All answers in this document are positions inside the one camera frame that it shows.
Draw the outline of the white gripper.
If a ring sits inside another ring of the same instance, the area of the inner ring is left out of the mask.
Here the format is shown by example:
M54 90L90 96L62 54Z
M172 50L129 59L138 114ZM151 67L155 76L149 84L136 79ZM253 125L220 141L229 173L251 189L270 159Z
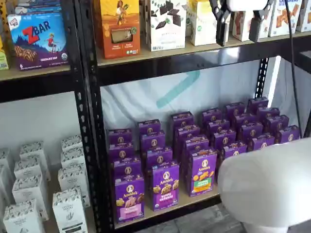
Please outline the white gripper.
M230 11L253 11L251 19L249 39L258 42L267 38L272 19L274 0L210 0L212 12L217 21L216 43L225 46L226 24Z

